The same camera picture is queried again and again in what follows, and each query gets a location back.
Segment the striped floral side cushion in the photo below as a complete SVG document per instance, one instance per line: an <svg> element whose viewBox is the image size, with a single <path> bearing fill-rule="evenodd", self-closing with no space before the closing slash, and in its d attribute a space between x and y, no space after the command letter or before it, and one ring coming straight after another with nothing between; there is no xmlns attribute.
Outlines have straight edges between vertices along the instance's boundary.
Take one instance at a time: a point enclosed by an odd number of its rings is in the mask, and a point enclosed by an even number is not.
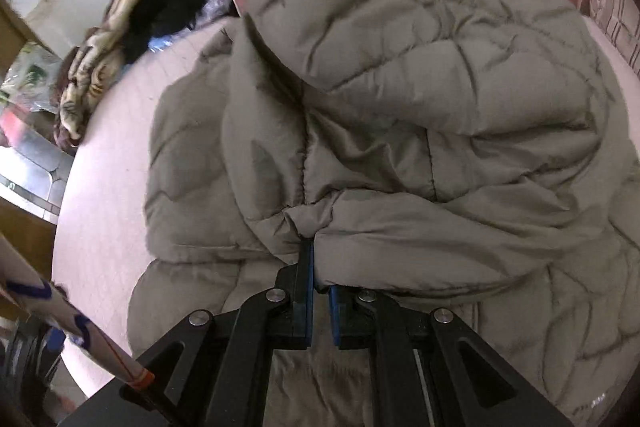
<svg viewBox="0 0 640 427"><path fill-rule="evenodd" d="M582 0L590 16L614 48L639 75L639 8L634 0Z"/></svg>

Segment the beige brown patterned blanket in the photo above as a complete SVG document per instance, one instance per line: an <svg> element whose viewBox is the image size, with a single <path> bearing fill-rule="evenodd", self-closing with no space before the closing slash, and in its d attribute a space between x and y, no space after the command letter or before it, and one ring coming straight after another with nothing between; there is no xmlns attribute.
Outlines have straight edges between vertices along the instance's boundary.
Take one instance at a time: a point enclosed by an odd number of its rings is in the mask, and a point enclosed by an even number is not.
<svg viewBox="0 0 640 427"><path fill-rule="evenodd" d="M124 42L130 16L140 0L111 0L102 23L65 57L58 72L58 109L53 138L73 154L84 139L89 119L125 66Z"/></svg>

